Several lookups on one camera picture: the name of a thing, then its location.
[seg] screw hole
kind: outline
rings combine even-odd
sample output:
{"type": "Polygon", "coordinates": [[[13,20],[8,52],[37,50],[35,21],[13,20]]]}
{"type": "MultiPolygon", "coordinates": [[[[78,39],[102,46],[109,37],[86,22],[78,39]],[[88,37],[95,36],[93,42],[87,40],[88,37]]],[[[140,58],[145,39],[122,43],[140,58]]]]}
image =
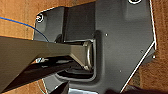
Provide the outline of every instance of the screw hole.
{"type": "Polygon", "coordinates": [[[105,36],[107,37],[107,36],[108,36],[108,34],[105,34],[105,36]]]}
{"type": "Polygon", "coordinates": [[[43,21],[43,19],[44,19],[44,17],[43,17],[43,14],[41,14],[41,13],[36,16],[36,21],[38,23],[41,23],[43,21]]]}

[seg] cable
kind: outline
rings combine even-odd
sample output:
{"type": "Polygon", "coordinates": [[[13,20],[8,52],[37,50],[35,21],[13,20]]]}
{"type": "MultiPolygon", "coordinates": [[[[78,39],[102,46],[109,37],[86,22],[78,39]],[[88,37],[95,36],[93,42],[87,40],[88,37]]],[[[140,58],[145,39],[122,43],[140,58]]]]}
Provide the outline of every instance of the cable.
{"type": "Polygon", "coordinates": [[[41,91],[43,94],[47,94],[47,93],[45,93],[45,92],[41,89],[41,87],[40,87],[40,85],[39,85],[39,82],[38,82],[38,81],[36,81],[36,82],[37,82],[37,85],[38,85],[40,91],[41,91]]]}
{"type": "Polygon", "coordinates": [[[40,33],[40,34],[46,39],[46,41],[49,42],[48,39],[47,39],[47,37],[46,37],[43,33],[41,33],[39,30],[37,30],[36,28],[34,28],[34,27],[31,26],[31,25],[28,25],[28,24],[25,24],[25,23],[22,23],[22,22],[18,22],[18,21],[12,20],[12,19],[4,18],[4,17],[0,17],[0,19],[7,20],[7,21],[11,21],[11,22],[14,22],[14,23],[18,23],[18,24],[22,24],[22,25],[28,26],[28,27],[34,29],[35,31],[37,31],[38,33],[40,33]]]}
{"type": "MultiPolygon", "coordinates": [[[[22,24],[22,25],[28,26],[28,27],[34,29],[35,31],[37,31],[38,33],[40,33],[40,34],[46,39],[46,41],[49,42],[48,39],[47,39],[47,37],[46,37],[43,33],[41,33],[39,30],[37,30],[36,28],[34,28],[34,27],[31,26],[31,25],[28,25],[28,24],[25,24],[25,23],[22,23],[22,22],[19,22],[19,21],[15,21],[15,20],[12,20],[12,19],[4,18],[4,17],[0,17],[0,19],[7,20],[7,21],[11,21],[11,22],[14,22],[14,23],[18,23],[18,24],[22,24]]],[[[38,81],[37,81],[37,85],[38,85],[40,91],[41,91],[43,94],[47,94],[47,93],[45,93],[45,92],[41,89],[41,87],[40,87],[38,81]]]]}

